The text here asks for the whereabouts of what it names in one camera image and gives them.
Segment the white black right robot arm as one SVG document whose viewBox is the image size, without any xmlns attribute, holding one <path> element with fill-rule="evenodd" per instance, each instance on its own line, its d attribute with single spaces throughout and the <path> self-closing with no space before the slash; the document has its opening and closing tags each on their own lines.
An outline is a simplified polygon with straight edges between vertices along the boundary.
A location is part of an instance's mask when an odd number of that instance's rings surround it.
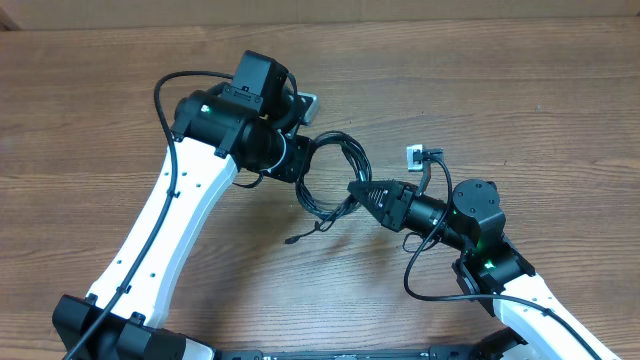
<svg viewBox="0 0 640 360">
<path fill-rule="evenodd" d="M 534 266 L 504 233 L 496 186 L 459 183 L 446 201 L 400 181 L 352 182 L 350 194 L 384 227 L 409 230 L 425 250 L 442 243 L 459 251 L 452 268 L 461 294 L 431 301 L 477 301 L 504 330 L 476 345 L 481 359 L 613 359 L 615 353 L 555 297 Z"/>
</svg>

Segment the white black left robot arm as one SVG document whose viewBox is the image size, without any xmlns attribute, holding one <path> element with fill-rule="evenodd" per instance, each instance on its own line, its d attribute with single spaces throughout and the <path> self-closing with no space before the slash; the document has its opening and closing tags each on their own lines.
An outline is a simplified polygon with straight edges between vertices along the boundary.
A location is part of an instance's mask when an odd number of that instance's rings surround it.
<svg viewBox="0 0 640 360">
<path fill-rule="evenodd" d="M 308 169 L 298 132 L 318 110 L 276 60 L 246 51 L 234 74 L 177 105 L 155 186 L 123 245 L 84 297 L 64 296 L 52 322 L 70 359 L 214 359 L 168 331 L 174 290 L 210 212 L 241 170 L 282 182 Z"/>
</svg>

